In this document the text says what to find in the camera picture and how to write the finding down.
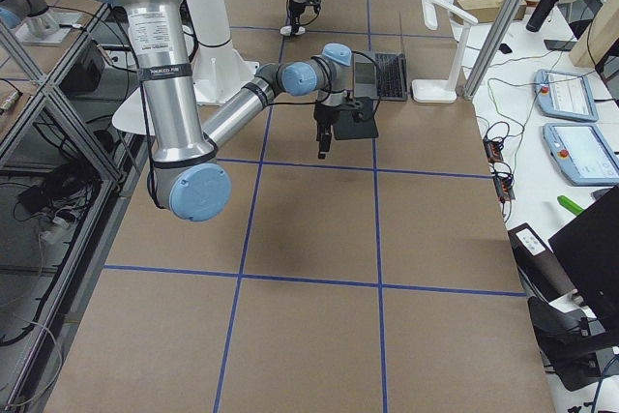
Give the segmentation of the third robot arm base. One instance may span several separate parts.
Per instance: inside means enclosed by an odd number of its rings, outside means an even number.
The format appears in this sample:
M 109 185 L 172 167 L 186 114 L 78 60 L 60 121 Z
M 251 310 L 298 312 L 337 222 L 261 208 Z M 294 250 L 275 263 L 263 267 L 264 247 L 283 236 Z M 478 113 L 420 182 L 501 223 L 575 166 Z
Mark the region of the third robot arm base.
M 1 22 L 22 44 L 58 45 L 69 34 L 45 0 L 1 0 Z

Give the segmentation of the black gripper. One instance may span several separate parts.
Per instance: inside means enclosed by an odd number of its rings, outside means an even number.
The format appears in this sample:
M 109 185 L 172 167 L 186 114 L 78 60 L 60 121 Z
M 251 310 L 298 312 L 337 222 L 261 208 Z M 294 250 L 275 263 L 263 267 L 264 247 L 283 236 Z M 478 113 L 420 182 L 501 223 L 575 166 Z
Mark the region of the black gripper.
M 355 100 L 346 101 L 343 105 L 328 106 L 322 103 L 314 106 L 313 118 L 316 121 L 316 141 L 318 143 L 317 158 L 325 160 L 330 152 L 332 135 L 334 135 L 334 124 L 342 111 L 355 110 L 358 106 Z
M 298 21 L 301 20 L 301 15 L 307 7 L 313 9 L 314 18 L 316 20 L 321 12 L 322 0 L 287 0 L 287 13 L 290 20 L 290 36 L 296 36 L 298 33 Z

